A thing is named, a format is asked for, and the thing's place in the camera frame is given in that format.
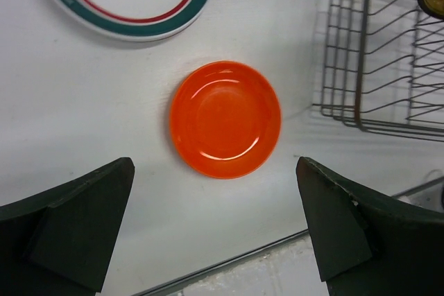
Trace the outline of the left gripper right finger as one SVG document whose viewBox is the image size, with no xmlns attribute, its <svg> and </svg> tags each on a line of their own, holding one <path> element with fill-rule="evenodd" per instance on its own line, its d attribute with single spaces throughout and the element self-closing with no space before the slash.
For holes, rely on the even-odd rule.
<svg viewBox="0 0 444 296">
<path fill-rule="evenodd" d="M 356 183 L 312 158 L 296 177 L 330 295 L 442 295 L 443 213 Z"/>
</svg>

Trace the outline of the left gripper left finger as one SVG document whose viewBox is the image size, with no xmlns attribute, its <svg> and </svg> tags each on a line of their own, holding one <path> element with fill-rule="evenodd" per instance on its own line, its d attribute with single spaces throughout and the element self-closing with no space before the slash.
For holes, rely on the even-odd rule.
<svg viewBox="0 0 444 296">
<path fill-rule="evenodd" d="M 135 176 L 120 157 L 1 207 L 2 295 L 101 292 Z"/>
</svg>

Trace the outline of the orange plastic plate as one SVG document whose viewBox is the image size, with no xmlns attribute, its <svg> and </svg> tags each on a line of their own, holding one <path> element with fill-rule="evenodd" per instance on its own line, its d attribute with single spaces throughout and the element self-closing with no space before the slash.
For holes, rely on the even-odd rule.
<svg viewBox="0 0 444 296">
<path fill-rule="evenodd" d="M 243 177 L 274 151 L 282 112 L 270 82 L 234 61 L 205 64 L 179 85 L 169 111 L 174 148 L 198 173 L 216 179 Z"/>
</svg>

